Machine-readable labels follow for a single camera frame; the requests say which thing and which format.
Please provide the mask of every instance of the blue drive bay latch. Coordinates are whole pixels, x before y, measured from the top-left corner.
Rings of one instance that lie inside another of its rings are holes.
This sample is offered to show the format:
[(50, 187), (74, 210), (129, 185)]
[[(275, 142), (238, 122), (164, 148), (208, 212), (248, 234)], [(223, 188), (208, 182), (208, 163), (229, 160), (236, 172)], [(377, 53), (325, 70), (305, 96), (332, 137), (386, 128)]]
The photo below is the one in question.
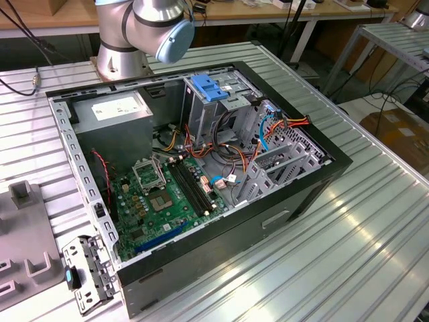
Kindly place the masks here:
[(226, 99), (229, 94), (221, 90), (217, 83), (207, 75), (191, 76), (194, 86), (206, 97), (209, 102)]

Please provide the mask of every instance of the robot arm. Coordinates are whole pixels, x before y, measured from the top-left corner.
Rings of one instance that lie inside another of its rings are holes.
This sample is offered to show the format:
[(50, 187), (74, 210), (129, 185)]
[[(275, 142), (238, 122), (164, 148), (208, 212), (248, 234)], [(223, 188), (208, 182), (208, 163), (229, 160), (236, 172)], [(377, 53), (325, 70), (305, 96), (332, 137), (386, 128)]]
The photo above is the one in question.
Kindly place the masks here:
[(184, 19), (183, 0), (96, 0), (101, 47), (99, 72), (118, 80), (145, 74), (142, 52), (177, 62), (190, 46), (194, 26)]

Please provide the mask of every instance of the green motherboard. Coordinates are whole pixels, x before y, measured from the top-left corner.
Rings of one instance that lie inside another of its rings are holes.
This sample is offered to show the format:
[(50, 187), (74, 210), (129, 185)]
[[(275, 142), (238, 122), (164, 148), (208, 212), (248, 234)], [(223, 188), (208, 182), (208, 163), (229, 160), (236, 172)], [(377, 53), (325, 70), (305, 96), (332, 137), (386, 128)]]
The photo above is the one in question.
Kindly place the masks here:
[(204, 192), (200, 182), (203, 173), (195, 160), (186, 158), (181, 162), (212, 205), (212, 211), (208, 215), (206, 213), (198, 216), (191, 206), (192, 203), (185, 197), (184, 191), (170, 172), (171, 168), (167, 163), (160, 166), (165, 178), (165, 185), (160, 189), (155, 188), (144, 192), (141, 188), (141, 184), (147, 184), (157, 178), (152, 167), (139, 169), (140, 182), (133, 171), (116, 178), (111, 184), (116, 194), (118, 218), (115, 227), (119, 234), (117, 250), (122, 260), (135, 257), (142, 246), (144, 250), (146, 246), (147, 248), (156, 246), (159, 244), (157, 243), (159, 239), (168, 240), (228, 210), (218, 193)]

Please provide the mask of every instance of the connector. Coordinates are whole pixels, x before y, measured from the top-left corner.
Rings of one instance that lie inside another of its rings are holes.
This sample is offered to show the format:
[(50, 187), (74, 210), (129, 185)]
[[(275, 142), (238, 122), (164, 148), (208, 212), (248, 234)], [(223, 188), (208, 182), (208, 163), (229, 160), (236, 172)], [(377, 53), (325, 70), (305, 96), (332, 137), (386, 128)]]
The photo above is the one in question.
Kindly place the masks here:
[(37, 87), (40, 86), (40, 83), (41, 83), (41, 81), (40, 81), (40, 75), (37, 73), (33, 77), (33, 86), (37, 88)]

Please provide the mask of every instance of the red wire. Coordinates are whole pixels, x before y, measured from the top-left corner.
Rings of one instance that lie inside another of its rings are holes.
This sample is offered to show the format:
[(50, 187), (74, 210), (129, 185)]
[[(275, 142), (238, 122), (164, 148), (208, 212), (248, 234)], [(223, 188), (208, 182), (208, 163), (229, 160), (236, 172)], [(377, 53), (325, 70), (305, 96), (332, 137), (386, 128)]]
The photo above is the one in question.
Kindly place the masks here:
[(103, 168), (105, 169), (105, 174), (106, 174), (106, 181), (107, 181), (107, 200), (109, 202), (109, 208), (110, 208), (110, 180), (109, 180), (109, 173), (107, 172), (107, 166), (106, 166), (106, 162), (105, 160), (101, 157), (100, 154), (97, 153), (97, 151), (92, 150), (91, 151), (93, 154), (95, 154), (101, 161), (101, 163), (103, 164)]

